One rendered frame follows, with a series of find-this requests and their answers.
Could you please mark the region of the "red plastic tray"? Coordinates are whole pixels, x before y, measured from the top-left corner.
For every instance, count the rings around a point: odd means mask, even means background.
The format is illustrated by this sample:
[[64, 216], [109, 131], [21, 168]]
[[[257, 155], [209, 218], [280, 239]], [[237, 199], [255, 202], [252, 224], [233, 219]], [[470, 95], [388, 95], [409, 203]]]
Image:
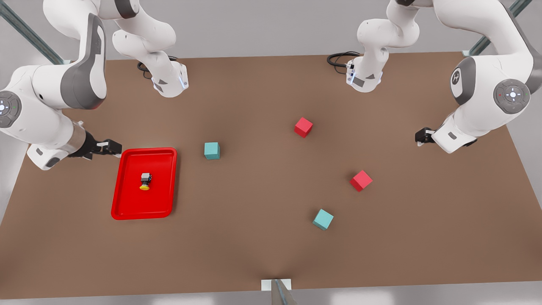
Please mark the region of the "red plastic tray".
[[172, 211], [177, 151], [172, 147], [122, 153], [111, 216], [116, 220], [167, 217]]

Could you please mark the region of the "red cube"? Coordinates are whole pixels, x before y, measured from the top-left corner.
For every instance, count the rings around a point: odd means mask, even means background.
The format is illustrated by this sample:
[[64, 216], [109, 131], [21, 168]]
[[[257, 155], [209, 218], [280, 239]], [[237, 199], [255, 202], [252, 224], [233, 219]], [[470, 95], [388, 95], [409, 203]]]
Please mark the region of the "red cube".
[[294, 133], [300, 135], [300, 137], [302, 138], [306, 138], [312, 128], [313, 123], [302, 116], [302, 118], [300, 118], [300, 120], [298, 120], [298, 122], [294, 126]]
[[350, 184], [354, 187], [354, 189], [356, 189], [356, 191], [361, 192], [368, 185], [370, 185], [372, 181], [372, 178], [364, 170], [362, 170], [351, 178]]

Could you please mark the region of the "silver frame post with foot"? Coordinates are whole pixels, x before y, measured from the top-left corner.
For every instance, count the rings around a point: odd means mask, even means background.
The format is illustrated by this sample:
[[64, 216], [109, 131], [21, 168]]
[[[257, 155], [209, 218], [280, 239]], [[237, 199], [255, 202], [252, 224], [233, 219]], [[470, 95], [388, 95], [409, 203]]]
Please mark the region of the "silver frame post with foot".
[[271, 305], [298, 305], [292, 297], [291, 279], [261, 280], [261, 291], [271, 292]]

